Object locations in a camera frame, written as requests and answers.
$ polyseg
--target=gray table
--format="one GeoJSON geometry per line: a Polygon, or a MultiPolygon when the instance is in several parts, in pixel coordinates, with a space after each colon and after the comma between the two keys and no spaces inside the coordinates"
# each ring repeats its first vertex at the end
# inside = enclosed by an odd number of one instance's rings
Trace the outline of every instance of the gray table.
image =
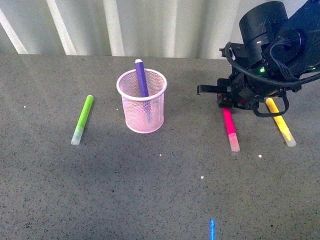
{"type": "Polygon", "coordinates": [[[226,61],[145,57],[168,87],[163,126],[139,134],[116,89],[134,60],[1,56],[1,239],[207,240],[211,219],[217,240],[320,239],[320,81],[288,94],[296,147],[272,118],[234,109],[233,154],[216,96],[196,94],[228,77],[226,61]]]}

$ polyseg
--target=pink marker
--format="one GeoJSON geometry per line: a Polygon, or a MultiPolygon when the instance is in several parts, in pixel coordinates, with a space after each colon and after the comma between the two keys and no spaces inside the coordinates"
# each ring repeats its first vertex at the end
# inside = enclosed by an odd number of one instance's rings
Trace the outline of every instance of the pink marker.
{"type": "Polygon", "coordinates": [[[232,120],[231,109],[223,108],[222,111],[223,111],[226,131],[228,133],[228,137],[230,141],[231,150],[232,152],[239,152],[240,147],[239,147],[239,143],[236,135],[234,121],[232,120]]]}

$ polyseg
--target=mesh cup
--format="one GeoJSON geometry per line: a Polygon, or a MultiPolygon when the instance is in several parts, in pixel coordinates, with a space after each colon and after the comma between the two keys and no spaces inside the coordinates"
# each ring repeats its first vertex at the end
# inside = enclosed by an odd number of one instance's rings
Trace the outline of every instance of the mesh cup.
{"type": "Polygon", "coordinates": [[[136,133],[148,134],[164,123],[164,94],[167,80],[160,72],[144,69],[149,96],[140,97],[136,70],[122,74],[116,82],[121,94],[125,123],[136,133]]]}

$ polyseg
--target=cable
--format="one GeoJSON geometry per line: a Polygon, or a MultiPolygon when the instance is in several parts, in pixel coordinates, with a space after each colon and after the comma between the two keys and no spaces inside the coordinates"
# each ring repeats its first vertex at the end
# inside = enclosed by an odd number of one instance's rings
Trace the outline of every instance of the cable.
{"type": "Polygon", "coordinates": [[[269,79],[269,78],[265,78],[259,75],[255,75],[251,72],[249,72],[247,69],[245,69],[244,67],[240,66],[236,61],[234,61],[230,55],[230,46],[231,46],[231,42],[229,41],[224,48],[224,52],[225,52],[225,57],[228,60],[228,62],[235,68],[237,69],[239,72],[257,80],[258,82],[264,83],[264,84],[268,84],[268,85],[273,85],[276,87],[281,87],[281,88],[291,88],[291,87],[297,87],[299,85],[302,84],[307,84],[310,82],[313,82],[315,80],[318,80],[320,78],[320,73],[313,75],[313,76],[309,76],[306,77],[300,81],[297,82],[279,82],[273,79],[269,79]]]}
{"type": "Polygon", "coordinates": [[[292,46],[292,43],[291,43],[291,40],[288,39],[288,38],[285,38],[285,39],[281,39],[279,40],[278,42],[276,42],[271,48],[270,48],[270,57],[272,58],[272,60],[275,62],[275,64],[278,66],[279,70],[280,70],[280,73],[282,74],[282,76],[285,78],[285,80],[287,80],[288,82],[296,82],[296,81],[299,81],[300,79],[298,77],[295,77],[290,69],[285,65],[283,64],[282,62],[280,62],[279,60],[277,60],[275,57],[274,57],[274,53],[273,53],[273,49],[275,46],[288,46],[288,47],[291,47],[292,46]]]}

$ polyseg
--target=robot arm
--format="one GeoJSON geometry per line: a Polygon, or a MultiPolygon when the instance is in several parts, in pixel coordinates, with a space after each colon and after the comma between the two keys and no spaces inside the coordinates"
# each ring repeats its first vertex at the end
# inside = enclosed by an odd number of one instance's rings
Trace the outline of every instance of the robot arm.
{"type": "Polygon", "coordinates": [[[239,23],[243,44],[228,42],[222,56],[232,66],[217,86],[199,85],[201,93],[216,93],[220,108],[252,110],[258,117],[275,117],[289,108],[287,91],[320,78],[320,0],[308,0],[288,19],[284,4],[271,1],[246,13],[239,23]],[[280,97],[285,110],[260,113],[265,97],[280,97]]]}

